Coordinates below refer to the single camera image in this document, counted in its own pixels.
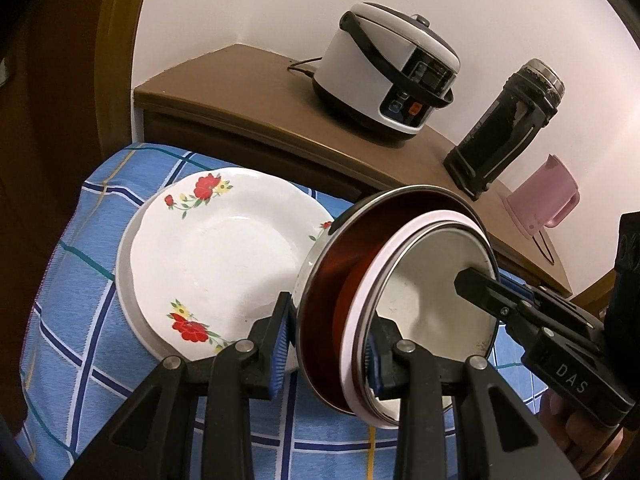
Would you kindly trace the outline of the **person's right hand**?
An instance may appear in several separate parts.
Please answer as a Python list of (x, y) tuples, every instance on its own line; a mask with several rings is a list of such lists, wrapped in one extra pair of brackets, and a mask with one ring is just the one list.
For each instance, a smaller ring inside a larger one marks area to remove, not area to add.
[(624, 430), (599, 453), (613, 430), (596, 425), (582, 412), (574, 411), (552, 389), (542, 395), (537, 417), (583, 479), (602, 477), (612, 470), (634, 438)]

